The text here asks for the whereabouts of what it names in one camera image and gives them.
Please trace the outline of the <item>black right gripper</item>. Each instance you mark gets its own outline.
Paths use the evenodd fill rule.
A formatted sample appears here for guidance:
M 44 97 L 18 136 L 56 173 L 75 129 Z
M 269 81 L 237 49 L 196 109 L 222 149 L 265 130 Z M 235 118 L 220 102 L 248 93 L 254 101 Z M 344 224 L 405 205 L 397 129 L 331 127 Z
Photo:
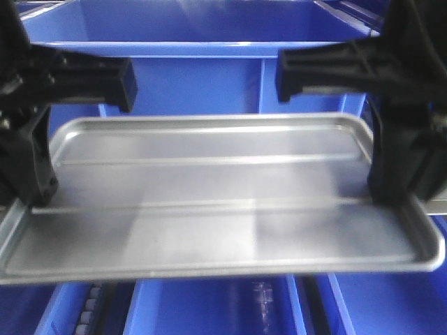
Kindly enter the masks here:
M 376 37 L 280 50 L 277 98 L 301 93 L 371 93 L 446 104 L 446 2 L 391 1 Z M 427 103 L 371 102 L 373 154 L 367 183 L 377 204 L 433 196 Z

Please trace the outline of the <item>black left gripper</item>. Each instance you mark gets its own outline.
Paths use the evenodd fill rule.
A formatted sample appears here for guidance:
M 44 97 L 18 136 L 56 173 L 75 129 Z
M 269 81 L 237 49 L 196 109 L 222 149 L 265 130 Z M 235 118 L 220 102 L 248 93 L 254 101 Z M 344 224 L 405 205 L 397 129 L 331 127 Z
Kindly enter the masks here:
M 12 1 L 1 2 L 1 206 L 46 206 L 59 182 L 47 136 L 49 104 L 133 109 L 137 82 L 126 57 L 100 57 L 30 42 Z

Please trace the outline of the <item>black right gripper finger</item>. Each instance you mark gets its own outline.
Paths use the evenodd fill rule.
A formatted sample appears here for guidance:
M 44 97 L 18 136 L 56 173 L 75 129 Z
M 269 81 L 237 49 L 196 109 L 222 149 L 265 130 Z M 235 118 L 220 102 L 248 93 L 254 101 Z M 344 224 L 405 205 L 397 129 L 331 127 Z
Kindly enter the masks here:
M 430 104 L 409 107 L 408 162 L 411 174 L 406 192 L 431 200 L 446 186 L 446 109 Z

